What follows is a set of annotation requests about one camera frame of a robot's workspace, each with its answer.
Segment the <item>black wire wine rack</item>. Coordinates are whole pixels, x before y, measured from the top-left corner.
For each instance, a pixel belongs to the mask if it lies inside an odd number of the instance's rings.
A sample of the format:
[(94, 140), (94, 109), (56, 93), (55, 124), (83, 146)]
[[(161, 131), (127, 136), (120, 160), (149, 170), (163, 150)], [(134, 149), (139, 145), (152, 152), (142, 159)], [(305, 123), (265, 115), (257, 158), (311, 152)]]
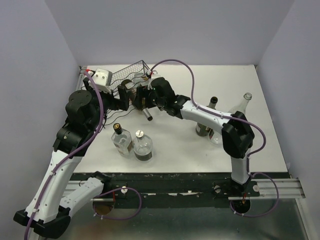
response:
[(101, 93), (104, 106), (104, 123), (108, 125), (108, 120), (112, 118), (114, 113), (138, 110), (142, 112), (148, 121), (153, 117), (148, 109), (152, 108), (152, 103), (147, 99), (147, 86), (149, 83), (150, 68), (140, 60), (112, 74), (107, 87), (110, 93)]

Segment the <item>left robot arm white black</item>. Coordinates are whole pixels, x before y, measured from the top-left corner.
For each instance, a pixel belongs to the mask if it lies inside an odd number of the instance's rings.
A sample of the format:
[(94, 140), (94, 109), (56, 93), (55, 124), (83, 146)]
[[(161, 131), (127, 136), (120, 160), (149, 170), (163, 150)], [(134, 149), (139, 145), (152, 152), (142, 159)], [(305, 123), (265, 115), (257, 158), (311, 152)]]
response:
[(64, 196), (69, 180), (102, 129), (108, 110), (127, 110), (129, 95), (118, 87), (119, 97), (96, 86), (73, 92), (65, 106), (67, 118), (53, 144), (50, 163), (30, 204), (15, 213), (15, 222), (26, 227), (24, 239), (58, 239), (67, 230), (72, 217), (89, 200), (107, 197), (111, 185), (97, 173), (82, 186)]

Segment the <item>olive green wine bottle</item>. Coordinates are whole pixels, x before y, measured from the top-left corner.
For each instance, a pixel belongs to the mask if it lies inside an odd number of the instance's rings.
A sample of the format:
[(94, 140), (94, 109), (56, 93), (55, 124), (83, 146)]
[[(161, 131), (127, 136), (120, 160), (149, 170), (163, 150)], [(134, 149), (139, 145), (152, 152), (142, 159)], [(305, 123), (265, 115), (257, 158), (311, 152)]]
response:
[(147, 109), (145, 100), (142, 97), (142, 90), (146, 84), (147, 81), (143, 77), (135, 77), (133, 80), (125, 79), (121, 82), (121, 85), (124, 86), (129, 93), (129, 99), (134, 108), (139, 110), (148, 121), (152, 121), (153, 117)]

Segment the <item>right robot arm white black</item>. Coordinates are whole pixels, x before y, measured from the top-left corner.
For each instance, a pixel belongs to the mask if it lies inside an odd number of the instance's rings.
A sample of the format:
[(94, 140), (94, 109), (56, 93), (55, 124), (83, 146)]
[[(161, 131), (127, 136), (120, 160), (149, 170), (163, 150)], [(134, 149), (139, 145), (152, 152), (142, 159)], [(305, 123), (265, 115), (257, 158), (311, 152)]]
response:
[(133, 105), (138, 109), (157, 107), (172, 117), (194, 121), (219, 133), (223, 149), (231, 159), (230, 191), (236, 196), (247, 192), (248, 156), (255, 134), (242, 112), (232, 114), (196, 105), (189, 97), (175, 94), (163, 77), (154, 79), (150, 86), (139, 85)]

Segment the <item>clear square bottle black label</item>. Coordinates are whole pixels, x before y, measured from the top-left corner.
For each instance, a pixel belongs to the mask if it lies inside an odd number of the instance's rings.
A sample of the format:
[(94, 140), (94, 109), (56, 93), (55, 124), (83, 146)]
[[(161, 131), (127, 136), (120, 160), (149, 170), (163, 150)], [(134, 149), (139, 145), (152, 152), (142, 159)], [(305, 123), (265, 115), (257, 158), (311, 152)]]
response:
[(135, 87), (145, 87), (149, 84), (149, 79), (144, 73), (139, 72), (133, 76), (132, 82)]

